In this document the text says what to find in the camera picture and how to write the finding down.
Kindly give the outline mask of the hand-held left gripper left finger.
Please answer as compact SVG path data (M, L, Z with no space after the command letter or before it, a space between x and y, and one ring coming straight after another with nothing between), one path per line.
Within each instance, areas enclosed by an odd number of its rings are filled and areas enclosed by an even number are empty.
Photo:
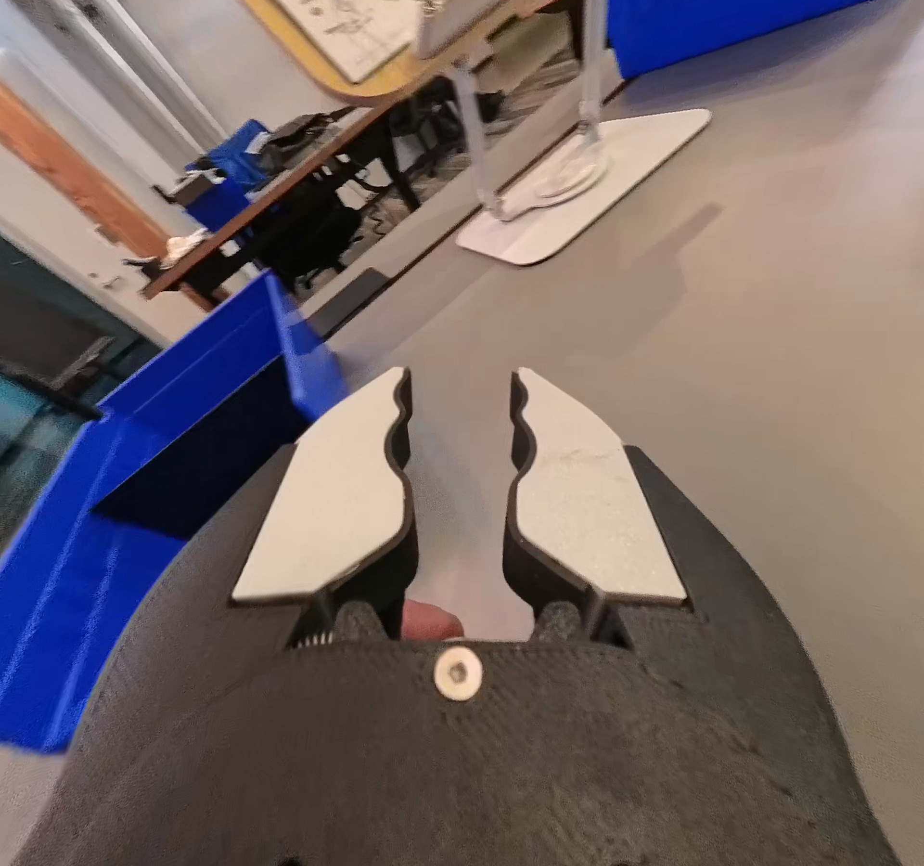
M405 471L412 412L410 369L394 367L302 434L233 602L392 603L405 595L420 561Z

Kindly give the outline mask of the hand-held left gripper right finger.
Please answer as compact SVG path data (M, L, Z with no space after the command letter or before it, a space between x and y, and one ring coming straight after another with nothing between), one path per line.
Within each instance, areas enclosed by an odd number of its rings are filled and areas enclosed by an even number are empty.
M681 606L687 590L621 437L530 368L511 376L502 571L530 606Z

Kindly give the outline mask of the grey desk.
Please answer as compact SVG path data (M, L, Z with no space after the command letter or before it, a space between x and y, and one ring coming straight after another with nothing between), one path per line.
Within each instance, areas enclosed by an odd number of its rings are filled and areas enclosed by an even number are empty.
M922 864L922 0L640 77L708 107L549 262L438 245L334 335L410 369L415 596L230 601L286 447L135 614L14 864ZM530 606L502 549L526 367L622 439L681 606Z

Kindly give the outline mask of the dark grey flat panel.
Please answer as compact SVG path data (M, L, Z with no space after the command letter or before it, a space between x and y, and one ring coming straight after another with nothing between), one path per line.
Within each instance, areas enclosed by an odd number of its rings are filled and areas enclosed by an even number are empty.
M322 340L328 340L352 320L392 282L386 274L367 268L306 317L310 329Z

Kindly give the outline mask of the black office chair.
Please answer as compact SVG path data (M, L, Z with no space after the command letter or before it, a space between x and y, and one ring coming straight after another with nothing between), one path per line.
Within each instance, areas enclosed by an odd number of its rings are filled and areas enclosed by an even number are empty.
M261 270L272 271L294 293L300 279L345 270L342 257L362 221L362 213L345 205L334 187L306 179L254 220L246 248Z

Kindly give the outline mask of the white crumpled cloth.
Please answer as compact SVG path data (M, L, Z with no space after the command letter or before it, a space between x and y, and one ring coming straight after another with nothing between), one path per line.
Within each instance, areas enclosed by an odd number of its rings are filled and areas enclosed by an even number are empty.
M190 235L169 237L166 243L164 266L172 268L177 265L180 259L200 247L211 236L213 236L211 231L201 227Z

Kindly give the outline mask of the long brown table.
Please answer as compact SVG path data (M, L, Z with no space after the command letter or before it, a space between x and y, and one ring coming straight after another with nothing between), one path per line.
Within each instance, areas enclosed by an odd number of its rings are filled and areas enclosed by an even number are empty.
M175 265L163 269L156 278L149 279L140 290L141 297L151 301L159 294L181 291L193 298L202 310L214 310L220 302L211 299L209 295L197 293L196 290L188 287L188 273L201 265L203 260L210 259L214 255L220 256L225 244L235 240L238 234L246 230L260 214L278 202L283 201L291 190L316 170L325 166L330 158L344 155L348 144L369 129L381 117L388 115L395 106L407 97L406 94L393 94L371 107L351 107L334 134L321 138L320 144L312 147L293 169L273 179L265 189L258 193L256 201L249 204L245 210L238 213L218 232L191 249Z

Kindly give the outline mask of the clear round stand foot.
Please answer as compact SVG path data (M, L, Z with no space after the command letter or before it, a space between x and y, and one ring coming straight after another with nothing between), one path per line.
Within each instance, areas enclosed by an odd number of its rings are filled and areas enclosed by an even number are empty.
M515 202L495 195L483 202L485 211L499 222L510 223L532 211L571 202L594 188L609 165L601 125L581 123L579 128L579 133L539 170L524 199Z

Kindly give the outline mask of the blue crate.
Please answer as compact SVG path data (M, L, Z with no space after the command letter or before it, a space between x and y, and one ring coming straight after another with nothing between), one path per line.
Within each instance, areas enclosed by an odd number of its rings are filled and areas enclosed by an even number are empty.
M188 214L215 233L250 205L250 194L269 180L260 166L260 150L271 131L250 119L226 141L184 167L185 172L215 170L222 182L186 207Z

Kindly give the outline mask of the black bag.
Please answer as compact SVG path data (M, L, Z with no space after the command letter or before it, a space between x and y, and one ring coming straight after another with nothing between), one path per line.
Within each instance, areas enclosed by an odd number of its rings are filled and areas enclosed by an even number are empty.
M326 113L301 115L267 133L256 154L264 177L270 179L291 169L299 156L333 131L335 122Z

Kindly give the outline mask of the light wooden board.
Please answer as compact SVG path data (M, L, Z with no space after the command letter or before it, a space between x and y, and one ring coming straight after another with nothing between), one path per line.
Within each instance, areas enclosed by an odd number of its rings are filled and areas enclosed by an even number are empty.
M317 87L341 103L362 107L371 107L393 94L409 96L451 66L467 64L477 46L510 20L525 16L538 3L538 0L507 0L433 58L420 60L407 47L368 78L351 83L273 0L239 1L294 57Z

